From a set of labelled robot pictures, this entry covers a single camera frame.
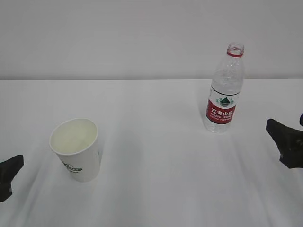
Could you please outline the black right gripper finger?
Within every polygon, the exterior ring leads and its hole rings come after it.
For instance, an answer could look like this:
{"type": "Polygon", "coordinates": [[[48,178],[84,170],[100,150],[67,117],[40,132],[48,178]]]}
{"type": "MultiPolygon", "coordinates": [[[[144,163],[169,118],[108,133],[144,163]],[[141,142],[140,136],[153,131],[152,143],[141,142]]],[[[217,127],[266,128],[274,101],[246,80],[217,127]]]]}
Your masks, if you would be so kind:
{"type": "Polygon", "coordinates": [[[287,127],[274,119],[267,120],[266,131],[280,152],[279,161],[288,168],[302,168],[303,131],[287,127]]]}

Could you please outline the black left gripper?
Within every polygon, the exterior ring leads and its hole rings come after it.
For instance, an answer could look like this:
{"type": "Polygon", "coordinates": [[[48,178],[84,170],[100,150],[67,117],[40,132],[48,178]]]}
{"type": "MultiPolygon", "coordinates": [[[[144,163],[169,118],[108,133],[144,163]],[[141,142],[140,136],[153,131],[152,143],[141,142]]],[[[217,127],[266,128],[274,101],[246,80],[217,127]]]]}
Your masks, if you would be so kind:
{"type": "Polygon", "coordinates": [[[12,195],[11,182],[23,165],[23,155],[14,156],[0,163],[0,202],[4,202],[12,195]]]}

